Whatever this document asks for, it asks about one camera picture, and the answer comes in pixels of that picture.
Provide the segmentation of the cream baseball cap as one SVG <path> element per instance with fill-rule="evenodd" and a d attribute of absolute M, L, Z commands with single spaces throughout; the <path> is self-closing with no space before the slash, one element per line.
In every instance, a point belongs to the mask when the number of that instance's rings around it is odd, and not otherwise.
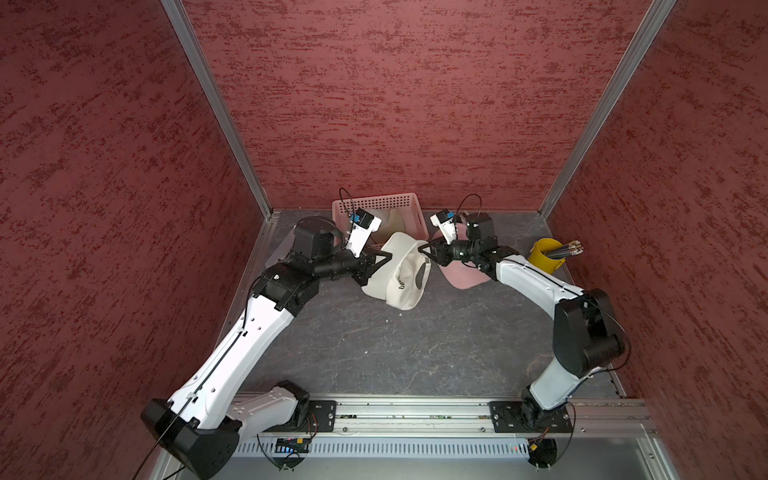
<path fill-rule="evenodd" d="M 362 292 L 398 310 L 415 308 L 431 271 L 430 259 L 419 251 L 426 244 L 425 240 L 414 239 L 406 233 L 394 233 L 381 248 L 392 258 L 371 276 Z"/>

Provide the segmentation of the pink baseball cap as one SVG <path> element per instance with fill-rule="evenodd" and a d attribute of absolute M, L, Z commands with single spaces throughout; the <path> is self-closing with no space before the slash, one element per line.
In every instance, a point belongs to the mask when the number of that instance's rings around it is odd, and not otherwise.
<path fill-rule="evenodd" d="M 440 271 L 449 284 L 459 290 L 467 290 L 491 280 L 487 274 L 473 264 L 464 265 L 454 261 L 447 266 L 440 266 Z"/>

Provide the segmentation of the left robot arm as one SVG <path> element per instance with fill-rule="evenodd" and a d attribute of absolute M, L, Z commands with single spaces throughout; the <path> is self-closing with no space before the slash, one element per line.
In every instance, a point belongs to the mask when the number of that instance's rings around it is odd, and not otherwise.
<path fill-rule="evenodd" d="M 290 381 L 241 406 L 233 400 L 259 359 L 325 281 L 351 277 L 364 286 L 392 258 L 369 246 L 380 218 L 359 209 L 343 234 L 326 217 L 301 219 L 286 256 L 251 285 L 243 313 L 197 372 L 141 418 L 158 446 L 199 479 L 215 476 L 241 441 L 274 427 L 311 427 L 309 394 Z"/>

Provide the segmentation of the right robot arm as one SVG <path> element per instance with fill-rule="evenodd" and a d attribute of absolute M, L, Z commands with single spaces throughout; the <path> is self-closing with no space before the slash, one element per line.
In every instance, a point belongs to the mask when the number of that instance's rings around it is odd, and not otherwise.
<path fill-rule="evenodd" d="M 543 430 L 588 377 L 624 355 L 626 333 L 609 296 L 564 283 L 534 266 L 515 249 L 502 246 L 486 213 L 460 218 L 448 210 L 430 217 L 442 234 L 418 251 L 442 267 L 470 265 L 490 279 L 524 295 L 553 320 L 554 358 L 521 395 L 517 422 Z"/>

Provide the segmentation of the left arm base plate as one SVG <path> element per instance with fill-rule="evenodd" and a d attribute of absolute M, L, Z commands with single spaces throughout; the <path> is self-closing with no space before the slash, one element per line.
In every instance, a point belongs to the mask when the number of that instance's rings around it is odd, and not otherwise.
<path fill-rule="evenodd" d="M 334 400 L 300 401 L 287 422 L 289 431 L 315 434 L 332 432 L 335 425 L 337 402 Z"/>

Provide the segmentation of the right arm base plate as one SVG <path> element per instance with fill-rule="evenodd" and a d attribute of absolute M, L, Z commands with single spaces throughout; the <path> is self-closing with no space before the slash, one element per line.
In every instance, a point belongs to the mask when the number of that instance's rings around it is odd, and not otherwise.
<path fill-rule="evenodd" d="M 496 433 L 570 434 L 574 429 L 565 404 L 552 410 L 541 410 L 536 403 L 520 400 L 492 401 L 488 407 Z"/>

